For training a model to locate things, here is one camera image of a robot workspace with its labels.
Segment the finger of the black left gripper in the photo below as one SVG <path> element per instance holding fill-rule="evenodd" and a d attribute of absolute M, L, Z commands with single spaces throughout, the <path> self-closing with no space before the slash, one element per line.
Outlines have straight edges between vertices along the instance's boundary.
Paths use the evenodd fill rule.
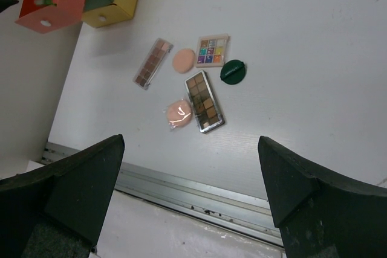
<path fill-rule="evenodd" d="M 0 13 L 19 3 L 19 0 L 0 0 Z"/>

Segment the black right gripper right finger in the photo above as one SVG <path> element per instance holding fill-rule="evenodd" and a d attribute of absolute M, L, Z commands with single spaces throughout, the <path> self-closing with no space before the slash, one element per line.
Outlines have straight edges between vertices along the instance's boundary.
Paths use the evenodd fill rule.
<path fill-rule="evenodd" d="M 334 172 L 269 137 L 258 143 L 287 257 L 386 257 L 386 189 Z"/>

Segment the green slim tube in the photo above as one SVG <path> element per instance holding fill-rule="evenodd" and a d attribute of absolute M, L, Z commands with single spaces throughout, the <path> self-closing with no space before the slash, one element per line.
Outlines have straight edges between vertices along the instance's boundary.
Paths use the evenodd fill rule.
<path fill-rule="evenodd" d="M 57 6 L 54 0 L 34 0 L 34 4 L 38 7 Z"/>

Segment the dark green round compact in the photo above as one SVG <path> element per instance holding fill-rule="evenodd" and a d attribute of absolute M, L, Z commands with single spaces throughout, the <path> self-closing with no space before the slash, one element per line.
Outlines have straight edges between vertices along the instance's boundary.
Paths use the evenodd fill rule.
<path fill-rule="evenodd" d="M 234 59 L 223 65 L 220 79 L 228 85 L 236 85 L 244 79 L 246 73 L 246 64 L 241 60 Z"/>

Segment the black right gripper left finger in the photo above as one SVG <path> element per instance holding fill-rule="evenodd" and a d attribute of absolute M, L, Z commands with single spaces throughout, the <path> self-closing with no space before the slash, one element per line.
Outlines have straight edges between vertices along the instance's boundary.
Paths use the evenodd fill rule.
<path fill-rule="evenodd" d="M 1 257 L 88 257 L 122 165 L 113 135 L 52 164 L 1 180 Z"/>

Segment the bare peach makeup puff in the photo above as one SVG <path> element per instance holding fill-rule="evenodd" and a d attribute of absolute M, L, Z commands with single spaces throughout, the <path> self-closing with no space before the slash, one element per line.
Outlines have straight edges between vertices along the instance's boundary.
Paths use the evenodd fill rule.
<path fill-rule="evenodd" d="M 184 74 L 192 69 L 194 61 L 194 51 L 190 48 L 183 48 L 175 54 L 172 60 L 172 67 L 176 72 Z"/>

